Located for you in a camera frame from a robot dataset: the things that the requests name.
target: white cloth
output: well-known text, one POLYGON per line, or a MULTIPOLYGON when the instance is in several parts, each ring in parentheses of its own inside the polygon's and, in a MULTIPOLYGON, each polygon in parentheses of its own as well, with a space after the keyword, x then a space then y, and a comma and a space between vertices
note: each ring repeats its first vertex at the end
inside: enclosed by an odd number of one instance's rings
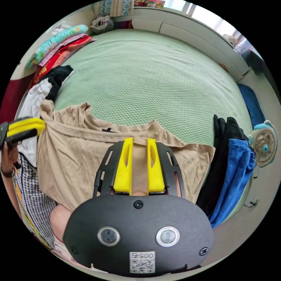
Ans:
MULTIPOLYGON (((67 81, 67 79, 72 75, 73 71, 67 76, 62 82, 61 87, 67 81)), ((28 92, 23 106, 19 112, 18 118, 23 117, 33 117, 40 118, 39 107, 46 96, 50 93, 53 85, 49 82, 48 78, 42 80, 40 83, 34 85, 28 92)), ((21 144, 18 145, 18 151, 32 165, 34 168, 37 167, 36 154, 37 154, 37 137, 29 138, 23 140, 21 144)))

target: hand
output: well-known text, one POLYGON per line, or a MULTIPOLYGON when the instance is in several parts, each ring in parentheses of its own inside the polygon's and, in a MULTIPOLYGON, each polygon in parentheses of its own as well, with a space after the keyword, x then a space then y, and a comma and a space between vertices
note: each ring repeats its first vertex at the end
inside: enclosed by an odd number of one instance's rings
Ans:
POLYGON ((4 143, 4 147, 1 152, 1 167, 4 172, 10 172, 14 163, 18 160, 18 147, 14 147, 11 150, 8 149, 7 143, 4 143))

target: pink cloth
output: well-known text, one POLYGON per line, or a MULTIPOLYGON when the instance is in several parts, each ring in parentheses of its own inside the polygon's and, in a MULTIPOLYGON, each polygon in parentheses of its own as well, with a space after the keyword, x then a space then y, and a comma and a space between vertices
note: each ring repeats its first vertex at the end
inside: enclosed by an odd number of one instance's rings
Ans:
POLYGON ((47 55, 44 56, 44 58, 38 63, 38 65, 44 66, 49 61, 49 59, 57 52, 59 48, 66 46, 67 44, 76 41, 85 35, 87 34, 81 33, 65 39, 60 44, 58 44, 54 49, 52 49, 49 53, 47 53, 47 55))
POLYGON ((77 49, 74 49, 73 51, 71 51, 60 63, 60 65, 62 65, 67 59, 69 59, 74 53, 76 53, 78 50, 80 50, 81 48, 83 48, 84 46, 88 45, 91 42, 96 41, 97 39, 92 39, 91 41, 87 42, 85 45, 79 46, 77 47, 77 49))

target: fan grille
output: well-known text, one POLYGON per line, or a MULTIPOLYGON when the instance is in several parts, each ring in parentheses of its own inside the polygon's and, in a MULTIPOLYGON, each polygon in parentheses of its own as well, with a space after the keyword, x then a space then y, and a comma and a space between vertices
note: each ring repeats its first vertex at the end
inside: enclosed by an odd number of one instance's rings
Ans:
POLYGON ((275 138, 271 131, 262 131, 255 138, 253 149, 256 153, 256 161, 261 164, 270 162, 275 154, 275 138), (263 151, 264 145, 267 145, 267 151, 263 151))

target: green bedspread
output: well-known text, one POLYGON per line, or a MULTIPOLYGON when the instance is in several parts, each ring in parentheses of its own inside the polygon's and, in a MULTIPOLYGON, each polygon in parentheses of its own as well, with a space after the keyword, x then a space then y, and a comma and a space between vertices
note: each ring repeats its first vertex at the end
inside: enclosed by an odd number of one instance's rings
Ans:
POLYGON ((246 135, 251 120, 236 82, 195 48, 157 33, 115 30, 71 56, 74 69, 56 110, 87 102, 106 121, 138 125, 156 119, 188 143, 213 145, 213 115, 234 117, 246 135))

